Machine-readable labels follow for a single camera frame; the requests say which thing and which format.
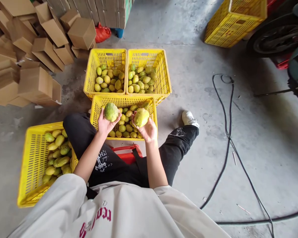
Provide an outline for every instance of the hand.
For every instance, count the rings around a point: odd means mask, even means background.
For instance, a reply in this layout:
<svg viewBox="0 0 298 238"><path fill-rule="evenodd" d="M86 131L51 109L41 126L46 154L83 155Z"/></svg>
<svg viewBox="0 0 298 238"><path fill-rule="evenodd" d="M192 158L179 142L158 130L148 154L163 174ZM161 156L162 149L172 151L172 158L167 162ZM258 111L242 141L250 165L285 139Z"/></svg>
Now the hand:
<svg viewBox="0 0 298 238"><path fill-rule="evenodd" d="M121 116L122 116L122 114L119 113L117 119L114 122L110 122L104 117L104 109L102 108L99 118L98 118L98 132L97 133L100 133L107 137L109 132L115 127L117 122L119 122Z"/></svg>
<svg viewBox="0 0 298 238"><path fill-rule="evenodd" d="M132 123L134 126L138 129L142 137L145 139L146 143L152 142L154 140L157 140L158 138L158 132L156 124L153 122L153 120L149 117L148 122L143 127L138 127L135 125L134 117L137 112L134 111L134 114L131 115Z"/></svg>

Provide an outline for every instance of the knee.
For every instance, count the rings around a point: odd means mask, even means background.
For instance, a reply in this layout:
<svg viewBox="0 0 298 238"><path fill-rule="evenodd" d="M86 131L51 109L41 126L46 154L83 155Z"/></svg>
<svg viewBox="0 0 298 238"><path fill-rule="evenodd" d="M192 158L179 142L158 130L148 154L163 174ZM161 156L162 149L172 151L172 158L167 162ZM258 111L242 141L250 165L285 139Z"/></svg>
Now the knee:
<svg viewBox="0 0 298 238"><path fill-rule="evenodd" d="M75 125L78 121L82 120L83 115L80 113L72 113L67 115L63 120L63 127Z"/></svg>

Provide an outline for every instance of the forearm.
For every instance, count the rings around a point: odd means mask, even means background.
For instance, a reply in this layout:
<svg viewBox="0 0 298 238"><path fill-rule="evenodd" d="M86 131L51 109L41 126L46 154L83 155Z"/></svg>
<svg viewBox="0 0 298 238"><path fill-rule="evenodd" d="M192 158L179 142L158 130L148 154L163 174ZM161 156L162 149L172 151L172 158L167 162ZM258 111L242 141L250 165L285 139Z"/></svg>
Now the forearm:
<svg viewBox="0 0 298 238"><path fill-rule="evenodd" d="M98 154L106 140L106 135L96 133L92 142L87 147L82 157L80 158L74 174L84 179L85 183L88 182L89 177L95 167Z"/></svg>
<svg viewBox="0 0 298 238"><path fill-rule="evenodd" d="M168 180L161 162L157 140L146 143L146 152L149 187L154 189L167 186Z"/></svg>

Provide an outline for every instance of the yellow plastic crate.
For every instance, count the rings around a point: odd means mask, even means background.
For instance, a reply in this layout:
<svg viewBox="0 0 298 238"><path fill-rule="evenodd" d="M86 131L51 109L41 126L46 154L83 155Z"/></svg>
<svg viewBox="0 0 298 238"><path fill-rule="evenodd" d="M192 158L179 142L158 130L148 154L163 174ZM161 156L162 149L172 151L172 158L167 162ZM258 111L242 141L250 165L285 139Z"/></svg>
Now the yellow plastic crate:
<svg viewBox="0 0 298 238"><path fill-rule="evenodd" d="M156 68L158 79L154 84L155 94L145 94L154 97L156 105L160 104L172 93L171 82L169 76L169 69L167 63L166 52L163 49L131 49L128 50L128 65L127 69L130 71L130 65L136 65L136 68L141 66L153 66ZM144 94L128 93L128 84L125 83L126 94L131 96L139 96Z"/></svg>
<svg viewBox="0 0 298 238"><path fill-rule="evenodd" d="M121 96L111 96L111 95L95 95L93 97L91 114L90 114L90 123L98 129L98 118L101 111L101 106L106 106L107 103L112 102L118 108L130 107L132 105L141 106L143 102L146 100L150 100L149 108L147 111L150 114L151 119L155 122L158 128L158 120L157 120L157 111L156 111L156 104L155 99L149 96L128 96L128 95L121 95ZM114 131L118 130L119 125L116 125ZM144 139L139 138L117 138L117 137L107 137L107 139L111 140L131 140L131 141L144 141Z"/></svg>
<svg viewBox="0 0 298 238"><path fill-rule="evenodd" d="M128 67L126 62L127 60L127 50L126 49L92 49L89 53L86 76L84 82L84 93L89 97L90 100L93 100L94 95L103 95L103 94L114 94L114 95L124 95L126 94L126 89L128 86ZM125 65L125 79L124 79L124 91L122 93L101 93L95 92L94 85L96 83L97 73L96 68L101 65L111 66L112 69L116 69L118 65Z"/></svg>
<svg viewBox="0 0 298 238"><path fill-rule="evenodd" d="M267 0L224 0L208 23L204 42L231 48L267 18Z"/></svg>
<svg viewBox="0 0 298 238"><path fill-rule="evenodd" d="M19 208L33 207L49 189L48 184L42 184L42 176L48 167L47 156L50 153L47 149L50 142L46 142L44 134L56 129L63 129L63 122L33 126L26 131L17 200ZM72 150L72 171L77 163Z"/></svg>

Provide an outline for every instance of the red stool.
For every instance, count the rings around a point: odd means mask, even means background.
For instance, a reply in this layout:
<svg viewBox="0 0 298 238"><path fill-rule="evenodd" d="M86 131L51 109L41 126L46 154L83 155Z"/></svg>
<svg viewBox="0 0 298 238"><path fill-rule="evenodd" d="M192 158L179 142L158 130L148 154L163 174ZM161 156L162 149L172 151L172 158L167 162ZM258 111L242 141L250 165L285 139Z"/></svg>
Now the red stool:
<svg viewBox="0 0 298 238"><path fill-rule="evenodd" d="M139 154L139 157L140 158L143 158L142 156L142 153L140 151L140 147L137 145L137 144L133 144L131 146L122 146L122 147L117 147L117 148L114 148L114 147L111 147L110 148L113 150L113 151L119 151L119 150L133 150L133 149L136 149L138 154ZM136 158L134 156L134 154L131 152L131 153L126 153L126 154L118 154L119 158L121 158L123 161L125 161L126 164L132 164L133 162L136 161Z"/></svg>

